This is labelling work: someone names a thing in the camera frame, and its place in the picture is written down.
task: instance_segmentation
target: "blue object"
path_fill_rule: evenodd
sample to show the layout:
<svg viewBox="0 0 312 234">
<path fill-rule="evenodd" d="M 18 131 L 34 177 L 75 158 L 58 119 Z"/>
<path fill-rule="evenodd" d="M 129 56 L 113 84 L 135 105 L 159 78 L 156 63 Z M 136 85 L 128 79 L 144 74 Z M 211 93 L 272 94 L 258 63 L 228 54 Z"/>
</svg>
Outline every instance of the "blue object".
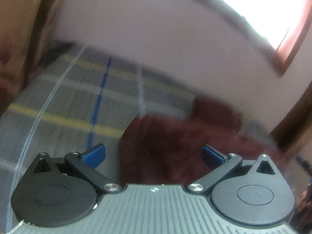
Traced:
<svg viewBox="0 0 312 234">
<path fill-rule="evenodd" d="M 98 144 L 81 154 L 82 162 L 92 169 L 97 168 L 104 161 L 105 156 L 106 148 L 103 144 Z"/>
<path fill-rule="evenodd" d="M 222 155 L 222 153 L 209 145 L 202 147 L 202 160 L 212 170 L 225 163 L 225 159 Z"/>
</svg>

